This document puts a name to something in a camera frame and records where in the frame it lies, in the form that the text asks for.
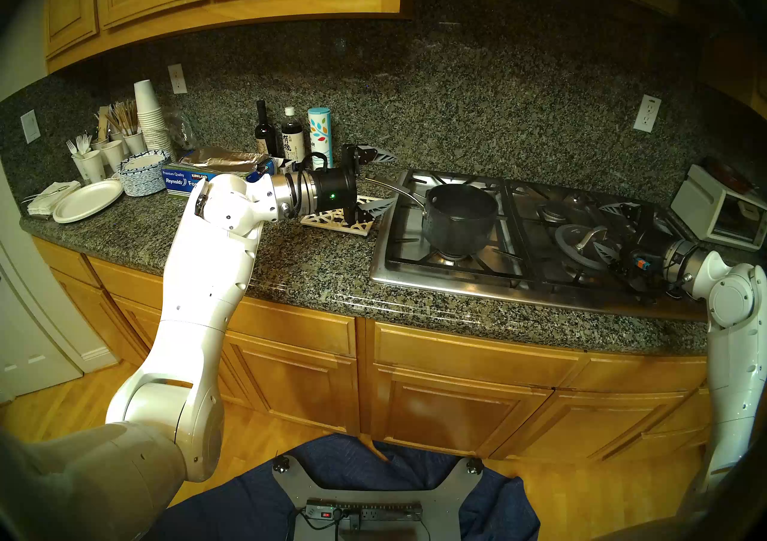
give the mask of power strip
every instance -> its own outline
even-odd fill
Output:
[[[423,516],[423,508],[420,503],[356,504],[317,500],[316,498],[307,500],[304,514],[306,514],[307,518],[330,522],[333,520],[334,510],[341,510],[344,513],[343,518],[349,518],[352,521],[358,518],[360,520],[399,520],[412,522],[421,520]]]

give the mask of reynolds foil box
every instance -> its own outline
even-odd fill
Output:
[[[265,166],[259,166],[258,171],[247,173],[244,171],[216,171],[210,169],[201,169],[191,165],[184,165],[169,161],[163,166],[163,178],[165,178],[165,188],[169,194],[175,194],[178,197],[188,197],[197,182],[205,178],[210,181],[211,178],[219,174],[234,174],[240,176],[248,182],[257,181],[263,174],[274,174],[274,163],[271,159],[267,160]]]

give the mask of kitchen counter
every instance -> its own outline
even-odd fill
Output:
[[[54,244],[162,275],[185,204],[185,198],[164,191],[141,198],[123,195],[83,221],[62,225],[22,217],[20,225]],[[702,322],[602,315],[374,283],[368,270],[378,223],[368,237],[306,227],[298,220],[265,226],[246,295],[404,326],[585,351],[706,353]],[[202,275],[205,267],[197,270]],[[189,275],[191,285],[193,270]]]

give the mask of light switch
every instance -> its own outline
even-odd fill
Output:
[[[184,80],[184,71],[181,70],[181,64],[168,65],[170,73],[170,84],[173,85],[173,93],[186,93],[186,81]]]
[[[40,128],[37,127],[37,118],[34,116],[34,110],[30,110],[22,116],[22,128],[24,129],[27,143],[31,143],[40,137]]]

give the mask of granite backsplash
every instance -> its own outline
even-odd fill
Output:
[[[709,153],[763,179],[767,123],[696,82],[699,36],[578,2],[415,0],[412,20],[260,23],[121,48],[0,103],[0,157],[16,197],[76,178],[66,138],[150,78],[201,143],[232,149],[255,149],[255,101],[265,99],[275,124],[286,105],[301,117],[328,106],[337,146],[374,144],[400,167],[662,204]],[[186,95],[170,89],[174,63]],[[632,128],[644,93],[662,99],[650,134]],[[31,108],[42,136],[27,146],[18,116]]]

